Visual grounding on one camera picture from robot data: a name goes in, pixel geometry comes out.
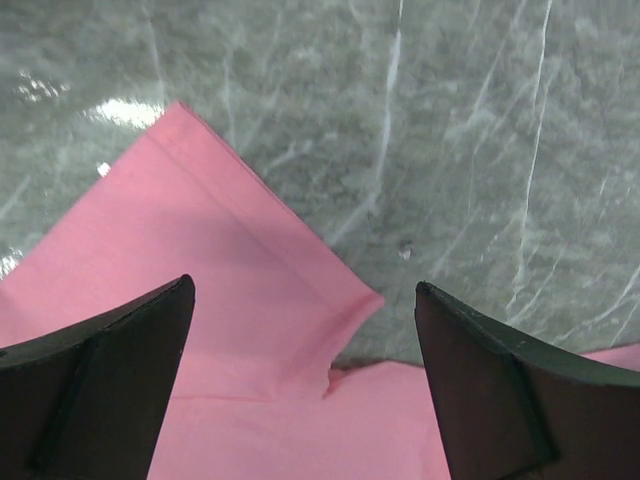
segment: pink paper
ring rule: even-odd
[[[194,319],[152,480],[449,479],[422,368],[330,371],[382,305],[173,105],[0,283],[0,345],[183,273]],[[640,369],[640,346],[594,354]]]

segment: gray marble surface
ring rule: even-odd
[[[414,286],[570,350],[640,339],[637,0],[3,0],[0,277],[175,99],[387,306]]]

